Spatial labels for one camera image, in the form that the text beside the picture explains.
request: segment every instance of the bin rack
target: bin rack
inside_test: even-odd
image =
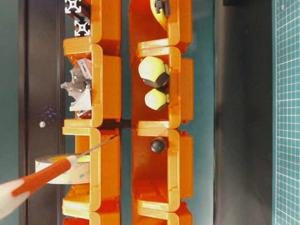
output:
[[[99,44],[106,55],[119,55],[121,40],[121,0],[89,0],[90,36],[64,40],[65,46]]]
[[[99,45],[77,45],[64,48],[72,64],[89,58],[92,61],[91,117],[65,120],[65,127],[99,127],[104,119],[120,121],[122,115],[122,66],[117,56],[103,55]]]
[[[138,66],[146,56],[161,58],[170,68],[169,106],[161,111],[150,109],[145,104],[145,95],[153,89],[144,84]],[[163,47],[137,51],[132,68],[132,123],[136,128],[176,129],[180,123],[193,119],[193,61],[182,59],[176,47]]]
[[[134,208],[133,225],[192,225],[193,216],[187,204],[182,202],[176,212],[162,212],[157,210]]]
[[[100,210],[87,212],[81,210],[64,210],[64,215],[76,217],[66,218],[64,225],[120,225],[120,208],[118,202],[104,202]]]
[[[64,135],[75,135],[75,152],[83,153],[118,134],[118,130],[63,127]],[[102,201],[120,196],[120,137],[90,153],[90,183],[76,184],[63,199],[63,211],[97,211]]]
[[[150,0],[131,0],[129,6],[130,48],[176,46],[185,52],[192,42],[192,1],[170,0],[171,15],[165,30],[155,19]]]
[[[138,208],[175,212],[193,195],[193,138],[171,129],[133,129],[133,198]],[[151,151],[155,137],[168,148]]]

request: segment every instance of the metal screw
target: metal screw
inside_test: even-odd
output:
[[[46,126],[46,123],[44,122],[44,121],[41,121],[40,123],[39,123],[39,127],[40,128],[44,128]]]

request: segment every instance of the black knob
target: black knob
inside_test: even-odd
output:
[[[157,137],[152,140],[151,142],[151,150],[155,153],[161,153],[165,150],[166,148],[166,142],[164,138],[162,137]]]

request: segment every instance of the yellow hex nut cap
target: yellow hex nut cap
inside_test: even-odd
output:
[[[145,84],[154,88],[166,85],[170,78],[168,65],[153,56],[147,56],[141,61],[139,74]]]
[[[152,89],[145,95],[146,105],[154,110],[162,110],[169,104],[169,94]]]

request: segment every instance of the green cutting mat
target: green cutting mat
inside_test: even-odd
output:
[[[274,223],[300,225],[300,0],[275,0]]]

